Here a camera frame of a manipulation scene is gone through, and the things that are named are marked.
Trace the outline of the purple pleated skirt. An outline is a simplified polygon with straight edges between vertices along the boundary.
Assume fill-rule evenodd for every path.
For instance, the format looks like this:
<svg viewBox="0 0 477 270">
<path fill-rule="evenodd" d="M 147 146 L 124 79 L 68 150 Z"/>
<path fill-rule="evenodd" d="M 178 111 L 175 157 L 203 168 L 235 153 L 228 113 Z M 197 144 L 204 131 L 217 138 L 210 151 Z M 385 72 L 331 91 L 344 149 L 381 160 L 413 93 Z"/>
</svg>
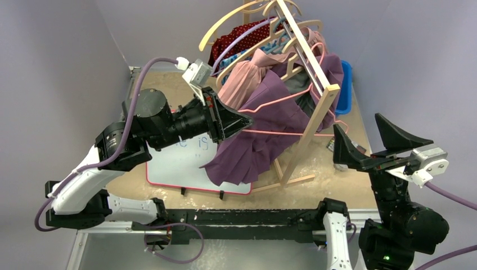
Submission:
<svg viewBox="0 0 477 270">
<path fill-rule="evenodd" d="M 299 136 L 255 134 L 244 130 L 220 143 L 215 157 L 201 167 L 217 186 L 223 182 L 235 185 L 255 182 L 258 175 L 270 169 L 274 159 L 299 139 Z"/>
</svg>

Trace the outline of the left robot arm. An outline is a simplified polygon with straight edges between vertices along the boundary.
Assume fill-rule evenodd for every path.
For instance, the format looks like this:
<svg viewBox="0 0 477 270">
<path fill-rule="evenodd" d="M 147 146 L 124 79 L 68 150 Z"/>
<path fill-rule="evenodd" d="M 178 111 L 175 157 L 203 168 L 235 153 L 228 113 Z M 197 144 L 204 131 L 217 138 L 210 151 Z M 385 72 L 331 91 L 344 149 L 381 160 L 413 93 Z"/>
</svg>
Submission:
<svg viewBox="0 0 477 270">
<path fill-rule="evenodd" d="M 105 221 L 130 221 L 163 229 L 168 222 L 158 198 L 131 200 L 109 193 L 106 185 L 182 140 L 208 134 L 214 143 L 250 127 L 253 119 L 224 105 L 209 87 L 203 98 L 193 98 L 172 110 L 162 91 L 145 89 L 123 102 L 125 120 L 108 125 L 95 139 L 87 156 L 63 181 L 45 185 L 47 202 L 41 213 L 46 231 L 83 230 Z"/>
</svg>

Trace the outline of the pink wire hanger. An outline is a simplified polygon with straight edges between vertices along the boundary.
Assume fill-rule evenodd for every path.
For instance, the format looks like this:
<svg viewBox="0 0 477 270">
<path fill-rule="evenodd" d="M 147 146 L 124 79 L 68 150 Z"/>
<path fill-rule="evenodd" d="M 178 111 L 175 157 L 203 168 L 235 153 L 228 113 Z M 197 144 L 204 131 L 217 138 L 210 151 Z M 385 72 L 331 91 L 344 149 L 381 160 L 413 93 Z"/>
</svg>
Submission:
<svg viewBox="0 0 477 270">
<path fill-rule="evenodd" d="M 267 71 L 260 85 L 251 94 L 249 99 L 238 109 L 241 113 L 246 113 L 254 118 L 254 125 L 251 129 L 272 132 L 301 133 L 305 130 L 310 117 L 305 114 L 295 103 L 294 98 L 267 106 L 257 112 L 252 112 L 258 106 L 267 102 L 275 101 L 292 94 L 281 79 L 285 75 L 287 64 L 278 64 Z M 342 85 L 344 72 L 341 66 L 341 59 L 334 53 L 326 53 L 321 63 L 322 71 L 330 84 Z M 340 92 L 335 97 L 330 110 L 325 115 L 323 121 L 317 128 L 317 132 L 326 129 L 334 124 L 336 114 L 335 109 L 338 104 Z M 318 99 L 312 96 L 315 104 Z"/>
</svg>

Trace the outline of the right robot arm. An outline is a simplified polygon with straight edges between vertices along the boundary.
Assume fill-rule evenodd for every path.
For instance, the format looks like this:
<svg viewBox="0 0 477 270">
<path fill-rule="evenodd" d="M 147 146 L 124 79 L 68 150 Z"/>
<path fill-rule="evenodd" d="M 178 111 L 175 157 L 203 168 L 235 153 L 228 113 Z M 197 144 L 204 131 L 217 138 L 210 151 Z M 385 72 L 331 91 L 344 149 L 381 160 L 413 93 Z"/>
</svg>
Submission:
<svg viewBox="0 0 477 270">
<path fill-rule="evenodd" d="M 334 125 L 333 161 L 370 178 L 380 220 L 368 219 L 358 245 L 366 269 L 409 269 L 416 253 L 432 254 L 448 235 L 449 224 L 435 210 L 411 200 L 408 186 L 423 186 L 443 173 L 447 153 L 375 114 L 384 150 L 365 155 Z"/>
</svg>

